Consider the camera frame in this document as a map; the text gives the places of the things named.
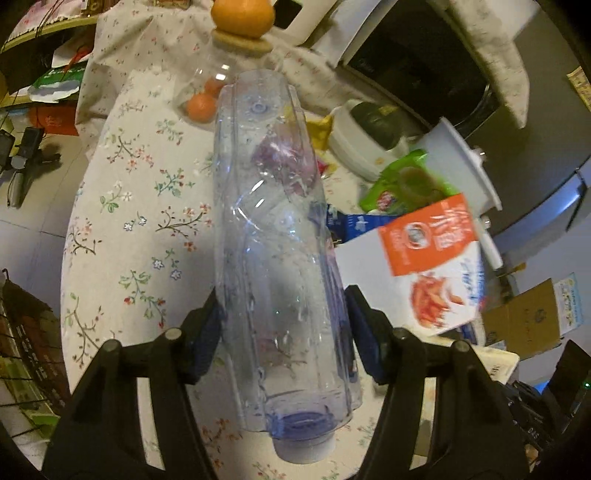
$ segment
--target shelf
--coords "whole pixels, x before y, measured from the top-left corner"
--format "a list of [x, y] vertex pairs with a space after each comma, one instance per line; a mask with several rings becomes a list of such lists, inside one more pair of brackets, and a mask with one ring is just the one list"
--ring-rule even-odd
[[[78, 100], [78, 95], [79, 95], [79, 92], [72, 93], [68, 98], [64, 98], [64, 99], [60, 100], [60, 102], [65, 101], [65, 100]], [[11, 96], [11, 95], [9, 95], [7, 93], [6, 96], [4, 97], [4, 99], [2, 100], [2, 102], [0, 102], [0, 108], [11, 107], [13, 105], [14, 106], [17, 106], [17, 105], [25, 105], [27, 103], [35, 103], [38, 106], [58, 105], [58, 103], [39, 103], [39, 102], [34, 102], [33, 100], [31, 100], [29, 98], [28, 95], [19, 95], [17, 97], [17, 99], [15, 100], [13, 96]]]
[[[45, 25], [41, 29], [40, 35], [49, 35], [50, 33], [59, 32], [61, 30], [67, 30], [68, 28], [83, 27], [84, 25], [94, 25], [96, 24], [98, 19], [98, 15], [92, 15], [91, 17], [68, 18], [66, 20], [61, 20], [59, 22]], [[32, 40], [33, 38], [35, 38], [36, 32], [37, 29], [34, 29], [30, 32], [23, 33], [22, 35], [13, 38], [4, 45], [3, 49], [0, 50], [0, 53], [10, 50], [11, 48], [20, 45], [21, 43], [25, 43], [26, 41]]]

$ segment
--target tangerine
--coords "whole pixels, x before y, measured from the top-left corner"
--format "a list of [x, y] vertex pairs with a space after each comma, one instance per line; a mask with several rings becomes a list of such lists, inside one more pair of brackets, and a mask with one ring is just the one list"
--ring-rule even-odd
[[189, 99], [185, 110], [189, 118], [194, 122], [200, 124], [209, 123], [216, 115], [216, 99], [209, 93], [197, 93]]

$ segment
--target green package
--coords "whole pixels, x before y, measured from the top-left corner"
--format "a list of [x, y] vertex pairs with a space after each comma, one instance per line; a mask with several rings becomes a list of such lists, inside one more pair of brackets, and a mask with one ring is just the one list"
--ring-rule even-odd
[[427, 152], [414, 150], [388, 165], [359, 202], [365, 211], [380, 210], [403, 215], [460, 193], [449, 182], [431, 174], [425, 166]]

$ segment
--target food package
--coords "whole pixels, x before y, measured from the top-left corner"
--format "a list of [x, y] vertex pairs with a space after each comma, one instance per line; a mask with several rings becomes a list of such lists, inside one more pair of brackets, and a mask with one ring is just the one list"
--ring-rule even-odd
[[426, 151], [414, 150], [388, 165], [359, 206], [366, 212], [380, 210], [401, 215], [459, 193], [427, 170], [426, 156]]
[[484, 273], [462, 194], [341, 245], [336, 258], [343, 285], [358, 285], [395, 327], [438, 335], [478, 315]]
[[398, 218], [395, 215], [359, 215], [357, 213], [343, 213], [334, 205], [328, 205], [326, 211], [326, 226], [335, 244], [344, 244], [374, 228], [387, 225]]

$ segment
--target floral tablecloth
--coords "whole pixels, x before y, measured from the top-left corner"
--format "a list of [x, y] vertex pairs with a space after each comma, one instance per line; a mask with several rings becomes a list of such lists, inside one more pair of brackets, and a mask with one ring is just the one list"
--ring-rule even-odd
[[[213, 135], [184, 123], [170, 105], [177, 73], [170, 50], [176, 49], [176, 61], [198, 51], [207, 22], [196, 8], [158, 10], [132, 0], [99, 21], [77, 117], [90, 163], [76, 195], [61, 278], [72, 389], [105, 340], [153, 340], [179, 326], [213, 288]], [[287, 77], [308, 108], [328, 111], [355, 92], [338, 87], [310, 52], [304, 58], [281, 48]], [[343, 167], [324, 181], [327, 199], [348, 212], [358, 211], [362, 188]], [[335, 452], [312, 465], [292, 465], [275, 455], [265, 433], [240, 431], [224, 358], [219, 347], [209, 373], [187, 387], [220, 479], [335, 480], [358, 469], [383, 401], [367, 375], [361, 375], [363, 405], [337, 431]], [[147, 458], [161, 465], [147, 382], [139, 387]], [[429, 418], [432, 383], [423, 408]]]

